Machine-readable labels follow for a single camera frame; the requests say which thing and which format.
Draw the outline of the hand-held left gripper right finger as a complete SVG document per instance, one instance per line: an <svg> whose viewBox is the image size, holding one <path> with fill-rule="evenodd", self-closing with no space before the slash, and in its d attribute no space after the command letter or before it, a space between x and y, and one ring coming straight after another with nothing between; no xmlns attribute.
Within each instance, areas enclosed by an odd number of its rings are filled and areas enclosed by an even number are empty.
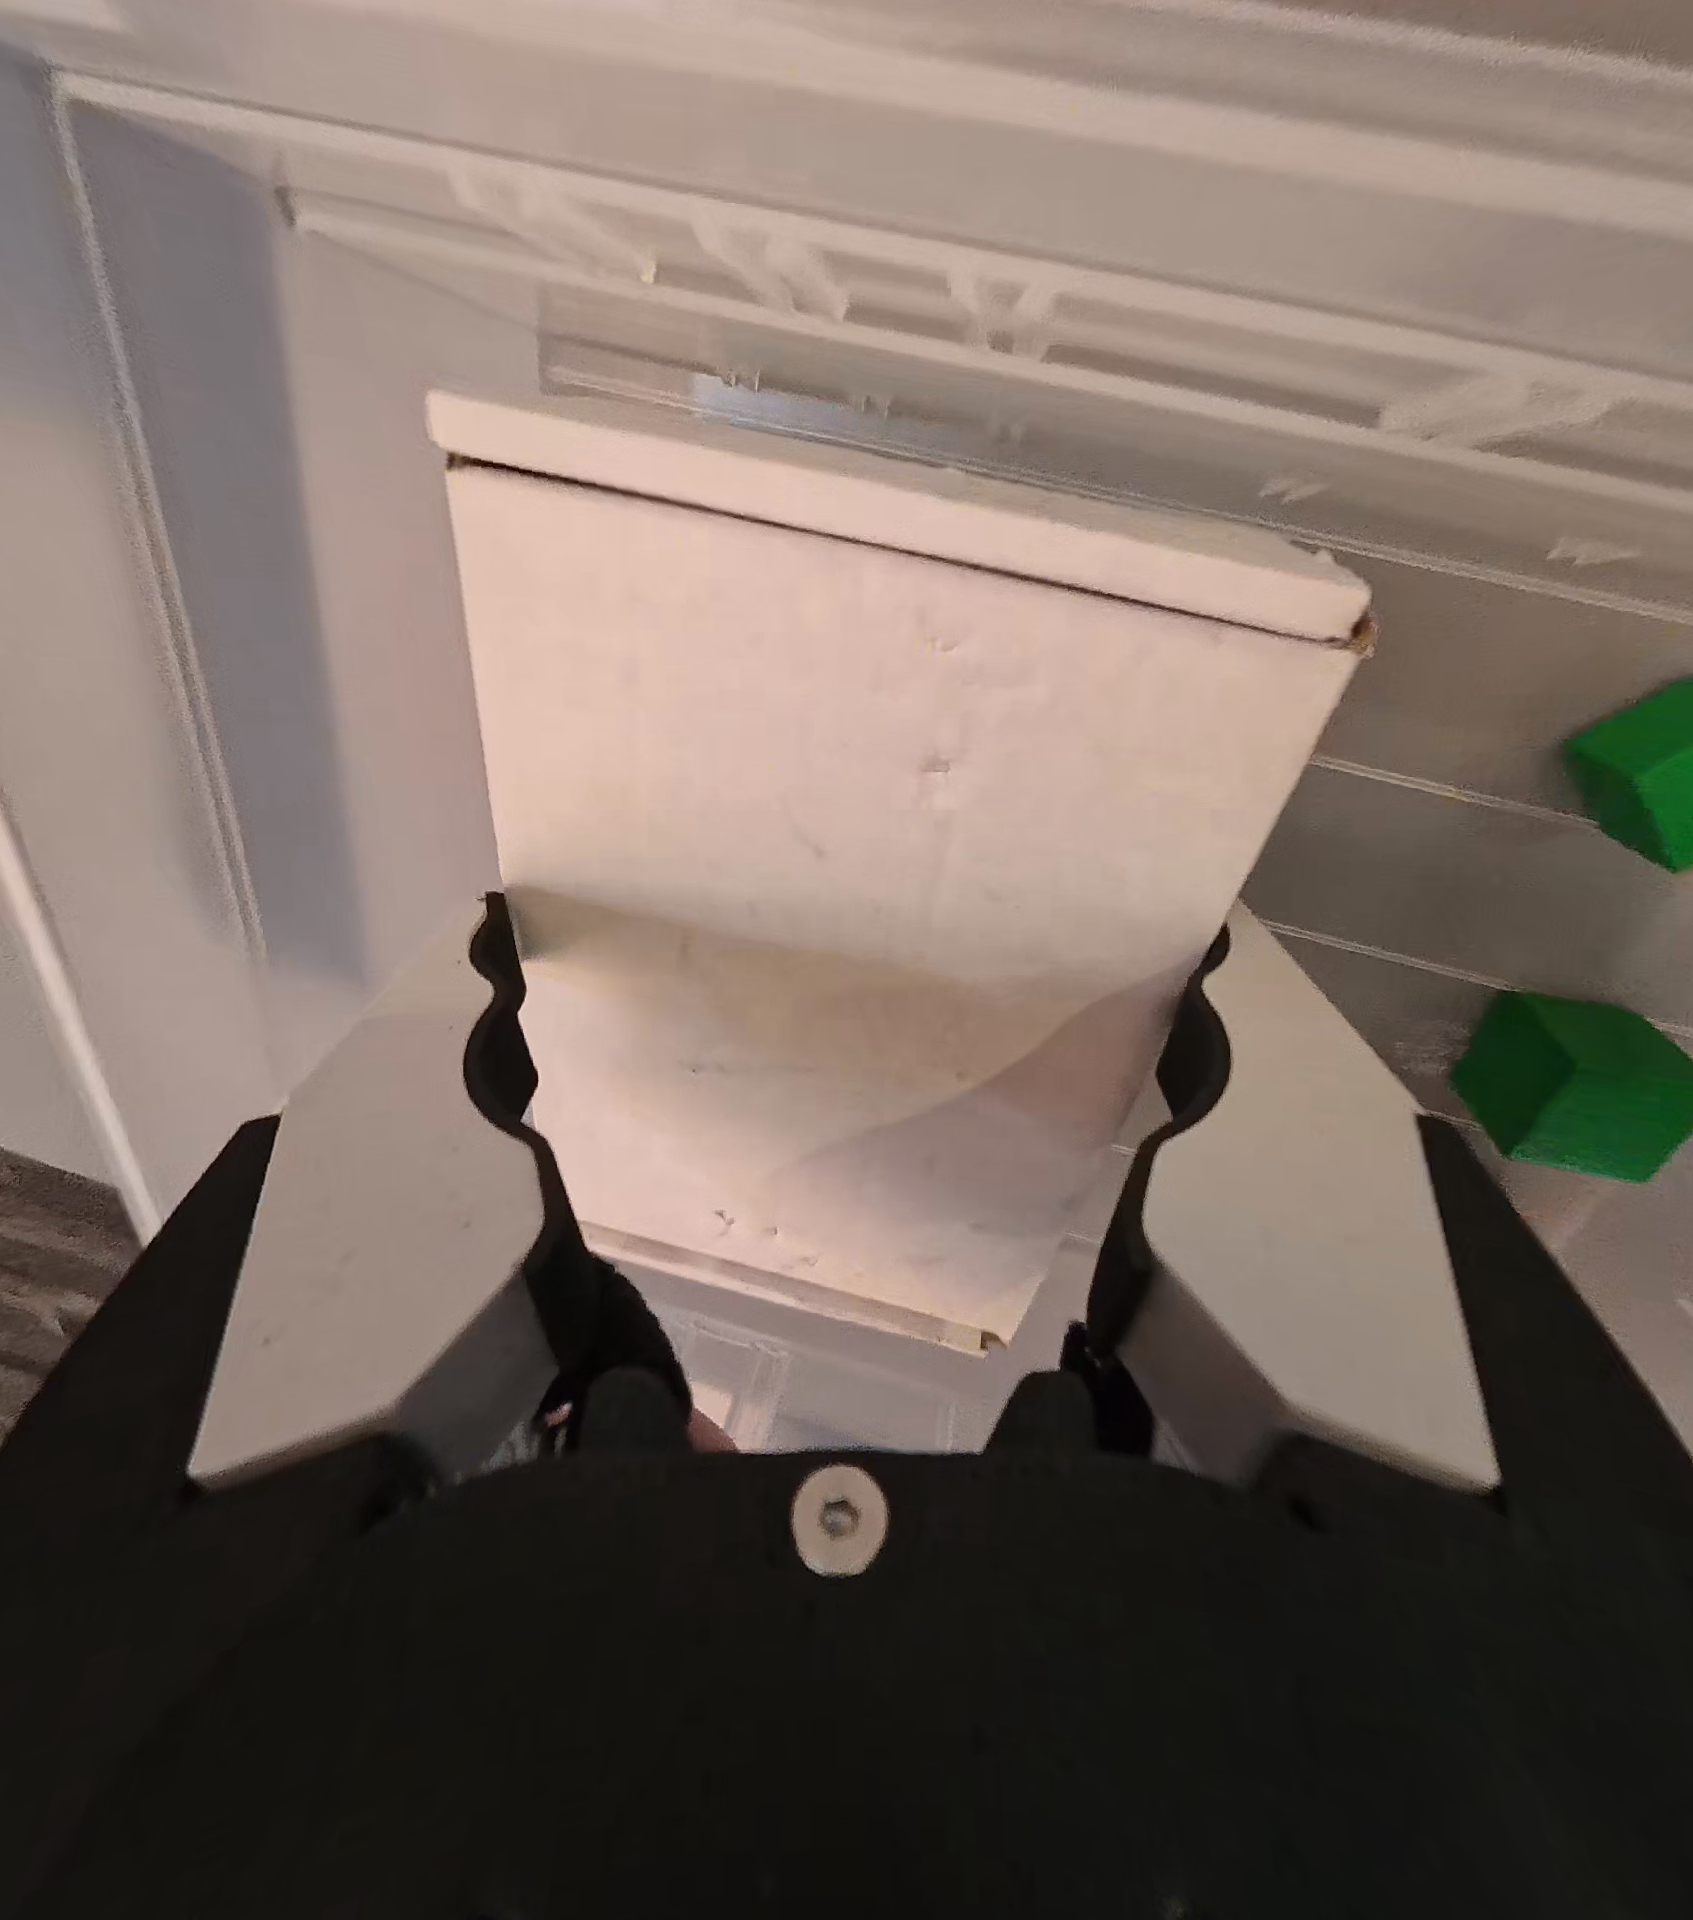
<svg viewBox="0 0 1693 1920"><path fill-rule="evenodd" d="M1244 1485L1302 1438L1492 1492L1421 1108L1242 905L1155 1077L1083 1318L1119 1445Z"/></svg>

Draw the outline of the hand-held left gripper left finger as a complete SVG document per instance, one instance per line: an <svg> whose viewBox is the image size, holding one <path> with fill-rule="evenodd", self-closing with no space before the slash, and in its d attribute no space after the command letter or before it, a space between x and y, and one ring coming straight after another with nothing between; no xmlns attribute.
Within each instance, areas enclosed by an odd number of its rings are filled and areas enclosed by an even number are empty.
<svg viewBox="0 0 1693 1920"><path fill-rule="evenodd" d="M589 1251L531 1125L523 962L497 891L286 1097L188 1478L224 1488L365 1438L447 1479L541 1408Z"/></svg>

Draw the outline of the white cardboard box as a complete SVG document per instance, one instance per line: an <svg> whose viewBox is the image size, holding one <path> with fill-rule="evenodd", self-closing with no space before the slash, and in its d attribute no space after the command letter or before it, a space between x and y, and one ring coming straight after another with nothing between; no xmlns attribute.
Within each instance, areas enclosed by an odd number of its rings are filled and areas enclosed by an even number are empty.
<svg viewBox="0 0 1693 1920"><path fill-rule="evenodd" d="M1258 527L426 396L534 1120L612 1255L980 1352L1370 650Z"/></svg>

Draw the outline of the clear plastic bin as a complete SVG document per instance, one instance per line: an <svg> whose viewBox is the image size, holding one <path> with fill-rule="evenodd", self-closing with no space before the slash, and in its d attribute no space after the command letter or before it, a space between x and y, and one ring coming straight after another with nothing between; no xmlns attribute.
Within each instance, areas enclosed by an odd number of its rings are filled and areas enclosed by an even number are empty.
<svg viewBox="0 0 1693 1920"><path fill-rule="evenodd" d="M1523 4L0 4L0 1142L147 1236L508 901L431 392L1363 577L1213 941L1242 905L1456 1128L1693 1452L1693 1138L1647 1184L1511 1162L1449 1084L1503 992L1693 1055L1693 867L1560 756L1693 675L1693 65ZM666 1275L697 1379L709 1314L758 1323L744 1442L973 1448L1083 1314L1184 989L980 1352L571 1207Z"/></svg>

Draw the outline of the green cube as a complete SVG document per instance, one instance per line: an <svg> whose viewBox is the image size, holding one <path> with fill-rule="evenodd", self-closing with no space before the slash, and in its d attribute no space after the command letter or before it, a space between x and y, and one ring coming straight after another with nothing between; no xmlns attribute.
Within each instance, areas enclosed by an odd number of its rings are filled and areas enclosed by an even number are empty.
<svg viewBox="0 0 1693 1920"><path fill-rule="evenodd" d="M1693 675L1570 734L1560 756L1609 839L1667 871L1693 867Z"/></svg>
<svg viewBox="0 0 1693 1920"><path fill-rule="evenodd" d="M1648 1184L1693 1138L1693 1055L1622 1005L1504 989L1449 1084L1511 1160Z"/></svg>

